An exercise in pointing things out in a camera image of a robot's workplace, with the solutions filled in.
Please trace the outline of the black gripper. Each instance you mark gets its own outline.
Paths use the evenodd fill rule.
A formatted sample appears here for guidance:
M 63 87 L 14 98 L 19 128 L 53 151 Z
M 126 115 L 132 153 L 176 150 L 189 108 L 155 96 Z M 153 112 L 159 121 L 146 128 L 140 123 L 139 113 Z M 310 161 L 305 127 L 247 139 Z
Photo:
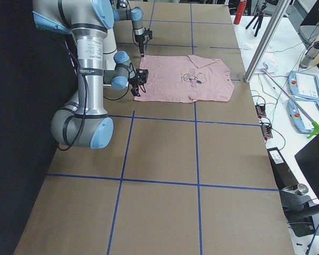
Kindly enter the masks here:
M 147 69 L 136 69 L 133 71 L 133 77 L 129 79 L 129 83 L 132 85 L 131 93 L 135 97 L 140 97 L 139 89 L 146 93 L 144 84 L 147 83 L 148 70 Z
M 144 45 L 153 38 L 153 31 L 146 28 L 133 29 L 133 38 L 138 46 L 141 57 L 145 56 Z

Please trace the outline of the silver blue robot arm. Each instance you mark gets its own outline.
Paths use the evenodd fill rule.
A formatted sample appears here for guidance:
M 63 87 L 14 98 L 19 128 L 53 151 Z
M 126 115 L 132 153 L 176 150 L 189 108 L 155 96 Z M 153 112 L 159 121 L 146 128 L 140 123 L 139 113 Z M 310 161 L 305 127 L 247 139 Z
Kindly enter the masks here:
M 144 91 L 148 71 L 133 66 L 129 55 L 116 48 L 115 21 L 130 20 L 139 50 L 151 40 L 152 31 L 143 25 L 143 10 L 127 1 L 34 1 L 33 18 L 39 29 L 71 35 L 77 47 L 78 90 L 53 116 L 55 140 L 70 147 L 105 148 L 114 124 L 104 108 L 105 85 Z
M 115 21 L 131 21 L 132 40 L 138 47 L 141 57 L 145 56 L 145 46 L 153 38 L 153 31 L 144 27 L 143 14 L 141 7 L 131 8 L 129 1 L 117 1 L 116 7 L 113 8 Z

